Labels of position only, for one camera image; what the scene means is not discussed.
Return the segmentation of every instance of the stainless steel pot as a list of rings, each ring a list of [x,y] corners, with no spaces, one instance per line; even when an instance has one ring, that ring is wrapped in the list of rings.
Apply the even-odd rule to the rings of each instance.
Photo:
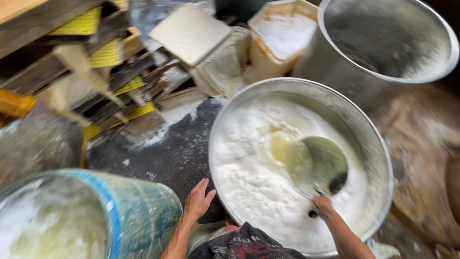
[[[355,224],[350,227],[362,240],[370,238],[382,224],[391,203],[393,173],[385,143],[369,118],[349,99],[327,86],[305,79],[281,77],[254,83],[240,91],[217,115],[209,141],[209,167],[220,201],[228,214],[237,224],[244,223],[243,219],[235,213],[235,208],[229,206],[227,199],[231,197],[226,197],[221,187],[222,183],[218,181],[215,156],[219,149],[219,138],[225,127],[228,126],[226,125],[227,117],[236,108],[264,94],[279,94],[295,99],[297,103],[327,120],[361,155],[367,173],[368,198]],[[349,183],[347,180],[343,188],[356,187]],[[332,240],[331,245],[300,252],[312,257],[337,255]]]
[[[451,27],[418,0],[324,0],[318,23],[292,76],[332,87],[368,114],[459,59]]]

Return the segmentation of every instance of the ladle handle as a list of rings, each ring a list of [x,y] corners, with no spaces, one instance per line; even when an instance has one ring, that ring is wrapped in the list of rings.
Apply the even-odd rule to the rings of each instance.
[[[319,187],[318,185],[315,184],[315,191],[319,194],[319,196],[321,197],[326,197],[328,198],[328,196],[326,195],[326,192],[321,188]],[[318,217],[318,206],[315,205],[315,208],[312,209],[309,213],[308,213],[308,216],[310,218],[316,218]]]

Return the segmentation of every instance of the spilled white liquid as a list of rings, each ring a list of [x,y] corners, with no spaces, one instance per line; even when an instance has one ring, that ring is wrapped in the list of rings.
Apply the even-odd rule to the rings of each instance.
[[[107,226],[80,182],[37,180],[0,202],[1,259],[103,259]]]
[[[281,128],[284,137],[294,141],[308,136],[328,138],[343,151],[348,178],[332,197],[332,204],[353,230],[367,195],[362,160],[319,115],[277,97],[251,99],[226,119],[214,146],[219,195],[228,201],[233,216],[260,228],[284,247],[305,253],[333,251],[327,225],[308,216],[311,201],[294,190],[285,165],[270,151],[273,127]]]

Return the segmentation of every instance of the hand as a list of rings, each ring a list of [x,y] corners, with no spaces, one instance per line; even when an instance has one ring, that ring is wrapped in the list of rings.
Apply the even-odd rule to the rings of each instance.
[[[209,208],[216,195],[216,190],[211,190],[205,197],[206,186],[209,179],[202,179],[190,192],[185,201],[184,217],[191,217],[195,222],[201,218]]]
[[[332,208],[331,200],[329,198],[315,196],[313,198],[313,203],[316,205],[316,212],[321,218],[324,218],[324,216],[326,216],[328,213],[334,211]]]

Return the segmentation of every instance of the white plastic container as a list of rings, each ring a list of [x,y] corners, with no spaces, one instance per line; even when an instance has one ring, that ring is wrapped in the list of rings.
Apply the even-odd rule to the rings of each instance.
[[[291,71],[318,24],[318,7],[304,0],[266,3],[249,21],[249,60],[261,79]]]

